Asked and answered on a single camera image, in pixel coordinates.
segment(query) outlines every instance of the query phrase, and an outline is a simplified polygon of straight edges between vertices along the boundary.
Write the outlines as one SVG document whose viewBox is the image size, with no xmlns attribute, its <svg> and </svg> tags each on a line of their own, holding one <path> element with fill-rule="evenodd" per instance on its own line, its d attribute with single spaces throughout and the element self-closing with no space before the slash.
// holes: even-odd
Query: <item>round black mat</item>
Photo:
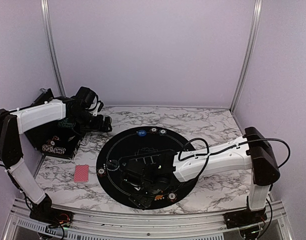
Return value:
<svg viewBox="0 0 306 240">
<path fill-rule="evenodd" d="M 150 164 L 157 153 L 160 154 L 161 151 L 169 150 L 179 152 L 187 142 L 188 140 L 180 134 L 156 126 L 135 127 L 125 130 L 112 137 L 100 151 L 96 162 L 98 181 L 111 198 L 125 206 L 138 209 L 129 200 L 132 190 L 121 184 L 122 172 L 119 164 L 125 164 L 126 159 L 127 161 L 128 159 L 136 159 L 136 161 Z M 195 149 L 189 144 L 186 150 L 193 151 Z M 172 181 L 178 182 L 175 176 Z M 189 184 L 178 182 L 180 187 L 172 191 L 174 194 L 170 195 L 168 192 L 165 195 L 158 195 L 147 209 L 160 209 L 177 203 L 192 191 L 196 182 L 195 180 Z"/>
</svg>

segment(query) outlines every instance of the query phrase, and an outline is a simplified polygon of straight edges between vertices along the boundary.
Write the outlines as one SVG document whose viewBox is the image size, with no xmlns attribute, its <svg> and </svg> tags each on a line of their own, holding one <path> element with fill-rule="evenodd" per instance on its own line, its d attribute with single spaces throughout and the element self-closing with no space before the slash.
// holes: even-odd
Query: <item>white wall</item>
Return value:
<svg viewBox="0 0 306 240">
<path fill-rule="evenodd" d="M 259 32 L 236 109 L 240 125 L 291 147 L 273 196 L 282 199 L 296 240 L 306 239 L 306 0 L 264 0 Z M 286 149 L 275 147 L 279 163 Z"/>
<path fill-rule="evenodd" d="M 229 108 L 253 0 L 50 0 L 66 92 L 106 105 Z"/>
<path fill-rule="evenodd" d="M 58 95 L 43 28 L 40 1 L 0 0 L 0 109 L 28 106 L 40 88 Z M 41 155 L 21 138 L 31 171 Z M 17 190 L 0 167 L 0 239 Z"/>
</svg>

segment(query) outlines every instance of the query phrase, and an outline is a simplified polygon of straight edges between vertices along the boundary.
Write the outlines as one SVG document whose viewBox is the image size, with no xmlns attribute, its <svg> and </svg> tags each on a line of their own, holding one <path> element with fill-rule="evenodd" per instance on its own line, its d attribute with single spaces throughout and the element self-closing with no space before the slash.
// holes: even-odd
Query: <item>open black case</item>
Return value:
<svg viewBox="0 0 306 240">
<path fill-rule="evenodd" d="M 54 98 L 52 90 L 45 90 L 32 106 L 42 104 Z M 25 132 L 32 146 L 42 154 L 62 159 L 72 159 L 78 151 L 85 133 L 80 132 L 76 122 L 69 122 L 67 118 L 52 121 L 37 126 Z"/>
</svg>

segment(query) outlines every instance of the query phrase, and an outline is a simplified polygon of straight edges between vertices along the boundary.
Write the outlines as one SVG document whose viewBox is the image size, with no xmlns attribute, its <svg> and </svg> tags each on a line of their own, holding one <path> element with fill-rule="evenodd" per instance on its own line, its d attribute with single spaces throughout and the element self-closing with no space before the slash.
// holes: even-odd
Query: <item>marble table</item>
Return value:
<svg viewBox="0 0 306 240">
<path fill-rule="evenodd" d="M 46 157 L 36 181 L 53 203 L 102 212 L 137 214 L 186 214 L 225 211 L 246 206 L 250 191 L 249 170 L 227 171 L 200 177 L 193 191 L 180 202 L 156 210 L 130 208 L 116 202 L 102 189 L 96 162 L 102 146 L 114 135 L 129 128 L 158 126 L 173 130 L 188 140 L 204 138 L 210 146 L 226 143 L 241 132 L 231 113 L 222 109 L 179 107 L 107 107 L 101 113 L 112 118 L 113 131 L 92 133 L 72 160 Z M 195 148 L 203 148 L 194 142 Z M 89 181 L 74 183 L 76 165 L 89 165 Z"/>
</svg>

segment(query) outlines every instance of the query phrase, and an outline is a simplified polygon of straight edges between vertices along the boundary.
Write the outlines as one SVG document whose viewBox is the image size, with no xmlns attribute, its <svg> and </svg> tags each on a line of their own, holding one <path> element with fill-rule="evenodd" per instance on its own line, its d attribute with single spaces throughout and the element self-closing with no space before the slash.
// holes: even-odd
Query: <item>marble pattern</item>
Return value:
<svg viewBox="0 0 306 240">
<path fill-rule="evenodd" d="M 101 112 L 112 118 L 113 131 L 92 133 L 82 142 L 72 160 L 46 157 L 36 181 L 55 204 L 115 213 L 183 214 L 223 211 L 246 206 L 250 191 L 249 170 L 227 171 L 203 176 L 193 191 L 180 202 L 156 210 L 130 208 L 110 198 L 101 188 L 96 162 L 102 146 L 114 135 L 129 128 L 158 126 L 173 130 L 188 140 L 202 137 L 210 146 L 231 141 L 239 131 L 228 110 L 178 107 L 107 107 Z M 197 148 L 202 143 L 195 142 Z M 74 183 L 76 165 L 89 165 L 89 181 Z"/>
</svg>

